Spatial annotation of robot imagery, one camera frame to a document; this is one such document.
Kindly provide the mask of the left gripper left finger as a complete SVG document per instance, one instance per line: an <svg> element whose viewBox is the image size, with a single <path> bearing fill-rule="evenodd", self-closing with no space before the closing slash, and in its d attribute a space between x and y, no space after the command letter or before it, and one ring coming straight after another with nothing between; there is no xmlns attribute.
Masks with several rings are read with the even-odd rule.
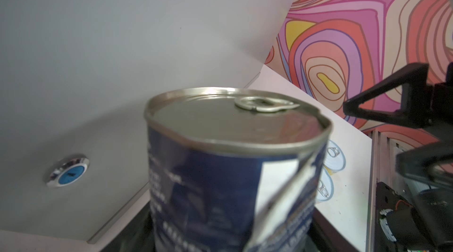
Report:
<svg viewBox="0 0 453 252"><path fill-rule="evenodd" d="M155 252L153 233L151 208L147 204L101 252Z"/></svg>

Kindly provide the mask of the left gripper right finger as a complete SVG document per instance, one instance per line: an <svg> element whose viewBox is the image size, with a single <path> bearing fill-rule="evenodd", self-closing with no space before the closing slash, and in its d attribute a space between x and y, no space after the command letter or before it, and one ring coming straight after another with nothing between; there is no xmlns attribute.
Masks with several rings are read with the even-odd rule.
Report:
<svg viewBox="0 0 453 252"><path fill-rule="evenodd" d="M322 213L313 213L308 235L319 252L357 252Z"/></svg>

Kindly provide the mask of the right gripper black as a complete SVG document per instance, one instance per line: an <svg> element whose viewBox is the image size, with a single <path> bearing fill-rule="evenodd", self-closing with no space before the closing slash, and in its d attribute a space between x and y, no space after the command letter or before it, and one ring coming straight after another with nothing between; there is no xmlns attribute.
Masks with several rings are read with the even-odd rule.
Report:
<svg viewBox="0 0 453 252"><path fill-rule="evenodd" d="M452 188L453 65L444 82L428 86L429 65L411 63L343 104L347 116L422 128L439 141L399 155L399 174L434 187Z"/></svg>

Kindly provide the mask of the chopped tomato can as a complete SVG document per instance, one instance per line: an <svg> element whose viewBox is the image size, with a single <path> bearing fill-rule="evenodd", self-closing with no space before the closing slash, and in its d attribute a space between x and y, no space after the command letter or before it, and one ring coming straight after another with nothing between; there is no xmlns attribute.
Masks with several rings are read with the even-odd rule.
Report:
<svg viewBox="0 0 453 252"><path fill-rule="evenodd" d="M299 252L332 131L273 92L188 88L144 111L159 252Z"/></svg>

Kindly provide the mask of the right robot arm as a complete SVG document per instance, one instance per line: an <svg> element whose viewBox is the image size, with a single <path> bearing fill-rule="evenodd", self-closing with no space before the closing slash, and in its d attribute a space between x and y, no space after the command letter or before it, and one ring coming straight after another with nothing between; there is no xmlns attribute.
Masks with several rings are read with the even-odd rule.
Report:
<svg viewBox="0 0 453 252"><path fill-rule="evenodd" d="M404 150L371 134L369 252L453 249L453 70L427 83L429 65L412 63L344 103L346 115L423 129L437 142Z"/></svg>

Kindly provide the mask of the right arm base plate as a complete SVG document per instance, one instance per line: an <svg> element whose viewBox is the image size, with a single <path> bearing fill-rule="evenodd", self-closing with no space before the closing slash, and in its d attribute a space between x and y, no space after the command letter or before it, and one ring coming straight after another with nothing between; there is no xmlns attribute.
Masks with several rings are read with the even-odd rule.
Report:
<svg viewBox="0 0 453 252"><path fill-rule="evenodd" d="M374 221L374 252L397 252L398 245L389 240L383 231L381 223L386 220L386 213L394 211L399 195L384 182L378 182L376 187L375 221Z"/></svg>

